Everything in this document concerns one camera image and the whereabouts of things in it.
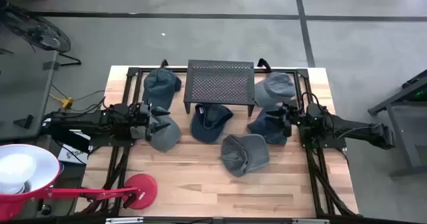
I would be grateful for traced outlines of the grey side table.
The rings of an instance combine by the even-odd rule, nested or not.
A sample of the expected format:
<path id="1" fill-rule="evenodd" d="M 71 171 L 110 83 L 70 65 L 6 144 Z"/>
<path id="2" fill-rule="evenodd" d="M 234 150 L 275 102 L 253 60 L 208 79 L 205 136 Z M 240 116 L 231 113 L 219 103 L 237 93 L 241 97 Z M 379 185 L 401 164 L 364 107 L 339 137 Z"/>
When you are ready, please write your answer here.
<path id="1" fill-rule="evenodd" d="M 0 143 L 39 134 L 57 60 L 56 51 L 0 55 Z M 14 120 L 34 116 L 29 129 Z"/>

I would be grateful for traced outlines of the black floor fan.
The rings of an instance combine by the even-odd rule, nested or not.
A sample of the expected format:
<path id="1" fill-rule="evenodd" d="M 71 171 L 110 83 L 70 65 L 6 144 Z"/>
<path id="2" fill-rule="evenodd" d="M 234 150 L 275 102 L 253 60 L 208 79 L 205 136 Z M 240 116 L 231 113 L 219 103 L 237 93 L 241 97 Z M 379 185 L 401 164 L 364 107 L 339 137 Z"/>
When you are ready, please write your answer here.
<path id="1" fill-rule="evenodd" d="M 69 36 L 44 17 L 7 0 L 0 0 L 0 23 L 30 45 L 45 51 L 56 51 L 59 56 L 73 60 L 60 66 L 82 65 L 80 59 L 65 54 L 71 50 Z"/>

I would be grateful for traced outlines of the grey metal desk frame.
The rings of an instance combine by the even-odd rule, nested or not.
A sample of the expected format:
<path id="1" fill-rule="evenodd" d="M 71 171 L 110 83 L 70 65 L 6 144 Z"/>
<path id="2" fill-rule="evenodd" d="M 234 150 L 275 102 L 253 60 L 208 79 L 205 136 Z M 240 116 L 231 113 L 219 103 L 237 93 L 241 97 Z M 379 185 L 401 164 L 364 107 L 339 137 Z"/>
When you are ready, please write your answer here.
<path id="1" fill-rule="evenodd" d="M 409 100 L 427 84 L 427 77 L 401 89 L 391 97 L 368 109 L 371 116 L 386 111 L 396 136 L 396 143 L 404 152 L 406 167 L 391 177 L 427 174 L 427 161 L 422 161 L 420 148 L 427 149 L 427 101 Z"/>

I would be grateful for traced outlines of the black aluminium table frame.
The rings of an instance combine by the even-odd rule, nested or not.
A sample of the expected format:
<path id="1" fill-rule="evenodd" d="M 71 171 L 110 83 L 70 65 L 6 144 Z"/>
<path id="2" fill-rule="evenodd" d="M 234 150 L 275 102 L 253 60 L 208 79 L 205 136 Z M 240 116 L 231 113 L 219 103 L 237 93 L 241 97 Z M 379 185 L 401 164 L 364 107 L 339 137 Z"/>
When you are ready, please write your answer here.
<path id="1" fill-rule="evenodd" d="M 105 87 L 105 104 L 122 102 L 125 91 L 133 99 L 137 75 L 149 73 L 156 66 L 112 66 Z M 312 91 L 321 105 L 335 112 L 328 76 L 324 68 L 296 71 L 302 92 Z M 125 181 L 138 173 L 151 175 L 158 184 L 153 205 L 144 210 L 121 209 L 119 215 L 144 217 L 315 217 L 306 154 L 299 143 L 298 129 L 282 147 L 269 146 L 270 164 L 243 177 L 229 174 L 220 161 L 218 144 L 206 145 L 189 133 L 193 115 L 185 112 L 183 95 L 175 94 L 171 116 L 180 126 L 181 141 L 167 153 L 156 151 L 145 141 L 131 147 Z M 222 137 L 246 134 L 246 125 L 255 120 L 260 108 L 248 117 L 246 106 L 228 106 L 234 113 L 226 123 Z M 83 187 L 100 188 L 107 179 L 112 147 L 102 147 L 89 157 L 83 176 Z M 335 149 L 324 150 L 330 183 L 341 200 L 358 213 L 346 158 Z"/>

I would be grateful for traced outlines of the dark blue denim cap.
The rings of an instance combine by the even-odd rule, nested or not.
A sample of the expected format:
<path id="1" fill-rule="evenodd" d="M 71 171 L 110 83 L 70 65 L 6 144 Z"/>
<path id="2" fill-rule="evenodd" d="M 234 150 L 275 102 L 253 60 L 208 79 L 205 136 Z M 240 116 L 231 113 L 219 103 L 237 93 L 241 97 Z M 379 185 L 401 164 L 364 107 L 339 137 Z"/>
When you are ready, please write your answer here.
<path id="1" fill-rule="evenodd" d="M 214 143 L 233 115 L 224 105 L 197 104 L 191 120 L 191 135 L 202 143 Z"/>
<path id="2" fill-rule="evenodd" d="M 249 132 L 261 135 L 267 144 L 284 146 L 287 142 L 287 137 L 283 135 L 280 128 L 267 119 L 269 117 L 268 111 L 276 111 L 279 108 L 280 106 L 278 105 L 265 106 L 256 117 L 256 120 L 247 125 Z"/>

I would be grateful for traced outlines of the black device green light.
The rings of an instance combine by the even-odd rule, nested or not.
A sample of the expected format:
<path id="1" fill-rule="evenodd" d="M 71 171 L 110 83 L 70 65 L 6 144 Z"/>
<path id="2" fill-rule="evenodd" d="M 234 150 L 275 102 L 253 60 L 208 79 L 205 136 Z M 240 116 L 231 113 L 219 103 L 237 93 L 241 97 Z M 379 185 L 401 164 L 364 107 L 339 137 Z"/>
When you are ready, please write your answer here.
<path id="1" fill-rule="evenodd" d="M 405 83 L 402 84 L 402 88 L 405 89 L 408 86 L 417 83 L 419 80 L 421 80 L 423 77 L 427 77 L 427 69 L 425 69 L 423 72 L 417 74 L 415 77 L 407 80 Z M 419 92 L 414 94 L 412 97 L 409 98 L 411 101 L 427 101 L 427 84 L 425 84 Z"/>

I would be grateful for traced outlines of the white printed box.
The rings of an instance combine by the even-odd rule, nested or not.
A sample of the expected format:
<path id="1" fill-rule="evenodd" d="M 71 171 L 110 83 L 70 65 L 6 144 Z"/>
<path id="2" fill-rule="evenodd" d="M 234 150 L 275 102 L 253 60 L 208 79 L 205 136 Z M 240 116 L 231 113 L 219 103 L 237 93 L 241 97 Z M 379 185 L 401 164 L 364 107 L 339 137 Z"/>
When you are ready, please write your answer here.
<path id="1" fill-rule="evenodd" d="M 88 154 L 77 150 L 71 146 L 60 144 L 58 160 L 67 163 L 86 165 L 88 162 Z"/>

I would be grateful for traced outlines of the white light bulb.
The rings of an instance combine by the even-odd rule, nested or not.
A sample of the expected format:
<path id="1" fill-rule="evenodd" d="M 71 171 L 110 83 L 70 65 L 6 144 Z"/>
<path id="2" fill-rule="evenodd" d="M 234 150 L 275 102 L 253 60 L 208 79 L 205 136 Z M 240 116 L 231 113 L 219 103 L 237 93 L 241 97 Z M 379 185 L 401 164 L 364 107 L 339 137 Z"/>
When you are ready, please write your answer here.
<path id="1" fill-rule="evenodd" d="M 36 161 L 26 154 L 12 154 L 0 159 L 0 193 L 19 193 L 35 172 Z"/>

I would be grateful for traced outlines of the black table bracket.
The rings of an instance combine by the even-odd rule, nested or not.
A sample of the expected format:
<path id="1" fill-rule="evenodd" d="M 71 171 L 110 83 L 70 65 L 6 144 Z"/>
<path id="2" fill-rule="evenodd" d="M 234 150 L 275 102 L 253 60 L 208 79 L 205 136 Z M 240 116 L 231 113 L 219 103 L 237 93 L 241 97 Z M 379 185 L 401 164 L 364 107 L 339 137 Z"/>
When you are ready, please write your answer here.
<path id="1" fill-rule="evenodd" d="M 29 129 L 31 127 L 33 119 L 34 119 L 34 116 L 27 115 L 23 119 L 14 120 L 13 124 L 24 129 Z"/>

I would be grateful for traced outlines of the black perforated metal rack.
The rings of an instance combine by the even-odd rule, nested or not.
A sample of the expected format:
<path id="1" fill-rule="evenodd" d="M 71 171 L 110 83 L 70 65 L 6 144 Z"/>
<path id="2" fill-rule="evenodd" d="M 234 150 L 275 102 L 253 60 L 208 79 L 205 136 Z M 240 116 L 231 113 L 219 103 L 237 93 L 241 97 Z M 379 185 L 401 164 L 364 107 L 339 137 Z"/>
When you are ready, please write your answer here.
<path id="1" fill-rule="evenodd" d="M 252 116 L 255 102 L 254 63 L 190 59 L 185 79 L 184 107 L 191 104 L 245 105 Z"/>

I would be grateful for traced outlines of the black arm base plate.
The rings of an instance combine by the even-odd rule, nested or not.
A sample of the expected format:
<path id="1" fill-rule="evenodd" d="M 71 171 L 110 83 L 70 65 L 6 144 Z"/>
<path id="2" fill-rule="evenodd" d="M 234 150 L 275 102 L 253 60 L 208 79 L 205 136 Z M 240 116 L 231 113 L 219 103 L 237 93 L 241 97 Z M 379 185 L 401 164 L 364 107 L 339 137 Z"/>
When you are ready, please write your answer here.
<path id="1" fill-rule="evenodd" d="M 300 140 L 303 145 L 308 146 L 311 149 L 317 149 L 317 148 L 345 149 L 346 148 L 346 142 L 344 139 L 335 139 L 331 135 L 321 136 L 321 135 L 312 135 L 311 133 L 300 132 Z"/>

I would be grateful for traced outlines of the red desk lamp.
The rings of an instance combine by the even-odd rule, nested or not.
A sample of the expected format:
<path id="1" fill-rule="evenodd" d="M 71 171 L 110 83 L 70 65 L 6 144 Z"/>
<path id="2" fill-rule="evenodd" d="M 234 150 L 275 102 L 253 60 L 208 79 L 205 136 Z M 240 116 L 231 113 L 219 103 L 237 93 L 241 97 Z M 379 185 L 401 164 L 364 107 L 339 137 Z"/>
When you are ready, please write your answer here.
<path id="1" fill-rule="evenodd" d="M 60 174 L 59 160 L 46 149 L 27 144 L 0 146 L 0 159 L 12 154 L 26 154 L 36 161 L 33 176 L 25 182 L 24 188 L 16 194 L 0 193 L 0 221 L 8 221 L 17 216 L 26 201 L 32 199 L 85 198 L 101 201 L 121 197 L 123 206 L 131 209 L 145 209 L 157 197 L 157 183 L 146 174 L 130 177 L 120 189 L 58 189 L 51 185 Z"/>

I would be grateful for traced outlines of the grey baseball cap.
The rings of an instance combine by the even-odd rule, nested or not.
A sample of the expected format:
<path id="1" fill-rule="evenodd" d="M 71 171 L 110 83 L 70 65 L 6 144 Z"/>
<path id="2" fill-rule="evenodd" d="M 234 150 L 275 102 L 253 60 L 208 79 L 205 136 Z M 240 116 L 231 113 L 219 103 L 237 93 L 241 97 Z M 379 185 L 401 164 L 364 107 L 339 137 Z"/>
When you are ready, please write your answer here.
<path id="1" fill-rule="evenodd" d="M 255 84 L 255 102 L 259 107 L 288 102 L 296 95 L 296 88 L 287 73 L 273 72 Z"/>
<path id="2" fill-rule="evenodd" d="M 265 167 L 270 155 L 265 139 L 258 134 L 228 135 L 221 146 L 224 167 L 235 177 L 242 177 Z"/>
<path id="3" fill-rule="evenodd" d="M 151 121 L 152 123 L 170 123 L 170 125 L 165 129 L 158 131 L 156 134 L 153 135 L 152 140 L 147 142 L 154 149 L 163 153 L 166 153 L 169 150 L 173 149 L 177 142 L 181 139 L 181 130 L 178 124 L 170 117 L 170 115 L 164 115 L 159 117 L 151 116 Z"/>

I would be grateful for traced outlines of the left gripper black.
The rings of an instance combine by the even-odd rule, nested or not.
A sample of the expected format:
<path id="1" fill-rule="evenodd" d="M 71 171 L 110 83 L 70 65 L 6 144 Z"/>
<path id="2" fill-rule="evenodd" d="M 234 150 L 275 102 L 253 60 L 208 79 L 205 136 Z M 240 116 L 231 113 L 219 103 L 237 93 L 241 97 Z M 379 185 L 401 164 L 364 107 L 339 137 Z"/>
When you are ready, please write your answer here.
<path id="1" fill-rule="evenodd" d="M 152 107 L 144 103 L 135 105 L 135 115 L 131 124 L 131 137 L 151 141 L 154 134 L 165 129 L 170 123 L 152 123 L 151 116 L 159 117 L 169 115 L 170 112 L 163 107 Z"/>

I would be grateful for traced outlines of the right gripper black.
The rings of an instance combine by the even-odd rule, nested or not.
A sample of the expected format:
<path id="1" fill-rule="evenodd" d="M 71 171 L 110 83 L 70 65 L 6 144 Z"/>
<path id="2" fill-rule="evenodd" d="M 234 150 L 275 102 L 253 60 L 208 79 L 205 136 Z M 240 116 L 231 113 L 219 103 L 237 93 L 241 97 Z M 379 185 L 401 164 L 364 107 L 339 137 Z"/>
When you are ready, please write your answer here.
<path id="1" fill-rule="evenodd" d="M 277 128 L 284 128 L 283 134 L 285 137 L 292 136 L 292 125 L 299 125 L 301 111 L 287 103 L 283 103 L 282 107 L 273 111 L 266 111 L 266 114 L 271 116 L 284 116 L 283 120 L 276 117 L 266 117 L 266 120 L 272 123 Z"/>

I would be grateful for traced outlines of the blue-grey baseball cap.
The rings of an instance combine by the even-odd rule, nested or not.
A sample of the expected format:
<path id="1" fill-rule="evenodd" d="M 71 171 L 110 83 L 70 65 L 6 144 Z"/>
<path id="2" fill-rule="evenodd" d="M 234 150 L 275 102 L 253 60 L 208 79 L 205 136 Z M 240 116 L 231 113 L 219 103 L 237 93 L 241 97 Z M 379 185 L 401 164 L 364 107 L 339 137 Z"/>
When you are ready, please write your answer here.
<path id="1" fill-rule="evenodd" d="M 143 80 L 142 101 L 168 110 L 173 96 L 180 89 L 181 79 L 174 72 L 163 68 L 154 69 Z"/>

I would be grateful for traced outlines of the yellow power plug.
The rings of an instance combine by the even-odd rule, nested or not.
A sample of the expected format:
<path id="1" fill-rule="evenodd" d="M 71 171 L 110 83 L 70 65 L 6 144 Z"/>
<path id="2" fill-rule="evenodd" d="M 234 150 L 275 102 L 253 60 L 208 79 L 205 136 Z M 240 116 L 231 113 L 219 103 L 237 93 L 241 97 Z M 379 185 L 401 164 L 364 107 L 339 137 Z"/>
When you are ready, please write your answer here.
<path id="1" fill-rule="evenodd" d="M 59 97 L 56 97 L 56 96 L 54 96 L 52 94 L 49 94 L 49 96 L 51 98 L 53 98 L 54 100 L 60 102 L 62 109 L 70 109 L 71 106 L 72 106 L 72 104 L 73 104 L 73 102 L 74 102 L 74 99 L 73 98 L 69 98 L 69 97 L 59 98 Z"/>

